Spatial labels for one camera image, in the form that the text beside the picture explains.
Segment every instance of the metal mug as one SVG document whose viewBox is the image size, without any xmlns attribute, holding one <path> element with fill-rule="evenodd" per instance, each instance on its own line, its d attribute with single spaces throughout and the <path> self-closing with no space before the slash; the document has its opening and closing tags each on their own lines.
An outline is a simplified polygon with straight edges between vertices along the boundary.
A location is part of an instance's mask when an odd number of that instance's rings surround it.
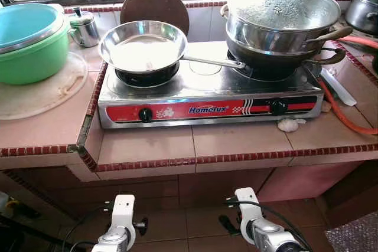
<svg viewBox="0 0 378 252">
<path fill-rule="evenodd" d="M 76 15 L 71 17 L 71 35 L 74 42 L 82 47 L 93 47 L 100 41 L 95 19 L 92 13 L 80 11 L 80 8 L 74 8 Z"/>
</svg>

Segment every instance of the lid handle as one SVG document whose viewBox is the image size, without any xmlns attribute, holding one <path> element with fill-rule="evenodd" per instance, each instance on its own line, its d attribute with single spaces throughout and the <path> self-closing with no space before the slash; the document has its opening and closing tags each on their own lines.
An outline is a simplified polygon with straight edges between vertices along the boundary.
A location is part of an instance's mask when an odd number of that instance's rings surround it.
<svg viewBox="0 0 378 252">
<path fill-rule="evenodd" d="M 80 7 L 75 7 L 75 8 L 73 8 L 73 11 L 76 13 L 76 15 L 77 15 L 78 17 L 81 17 L 81 16 L 82 16 L 82 12 L 81 12 L 81 10 L 80 10 Z"/>
</svg>

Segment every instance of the garlic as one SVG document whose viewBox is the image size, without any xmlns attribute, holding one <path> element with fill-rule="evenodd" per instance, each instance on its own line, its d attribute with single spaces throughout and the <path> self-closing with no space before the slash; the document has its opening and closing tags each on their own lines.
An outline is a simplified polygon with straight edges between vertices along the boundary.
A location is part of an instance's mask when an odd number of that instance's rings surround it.
<svg viewBox="0 0 378 252">
<path fill-rule="evenodd" d="M 284 132 L 294 132 L 298 130 L 299 124 L 306 123 L 304 119 L 283 119 L 278 122 L 277 127 Z"/>
</svg>

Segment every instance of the gas stove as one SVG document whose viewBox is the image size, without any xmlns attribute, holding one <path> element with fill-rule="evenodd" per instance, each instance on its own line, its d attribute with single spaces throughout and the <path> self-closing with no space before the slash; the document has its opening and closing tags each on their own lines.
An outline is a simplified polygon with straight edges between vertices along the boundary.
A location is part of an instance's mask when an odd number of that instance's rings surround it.
<svg viewBox="0 0 378 252">
<path fill-rule="evenodd" d="M 188 54 L 224 59 L 227 45 L 190 43 Z M 303 67 L 267 81 L 228 67 L 181 61 L 175 76 L 159 86 L 132 87 L 119 77 L 113 67 L 107 67 L 98 103 L 103 128 L 317 117 L 324 95 L 315 77 Z"/>
</svg>

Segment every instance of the kitchen counter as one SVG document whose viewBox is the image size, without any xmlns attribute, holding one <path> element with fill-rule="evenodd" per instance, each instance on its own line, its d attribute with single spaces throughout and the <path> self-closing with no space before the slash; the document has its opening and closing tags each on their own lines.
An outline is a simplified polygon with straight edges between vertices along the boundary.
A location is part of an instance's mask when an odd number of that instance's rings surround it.
<svg viewBox="0 0 378 252">
<path fill-rule="evenodd" d="M 378 76 L 368 56 L 344 47 L 348 58 L 327 66 L 357 100 L 342 109 L 354 123 L 378 127 Z M 96 47 L 71 43 L 70 50 L 88 62 L 84 87 L 43 114 L 0 121 L 0 170 L 66 165 L 92 181 L 378 159 L 378 137 L 351 131 L 333 112 L 293 133 L 281 132 L 276 122 L 103 130 L 96 98 L 105 66 Z"/>
</svg>

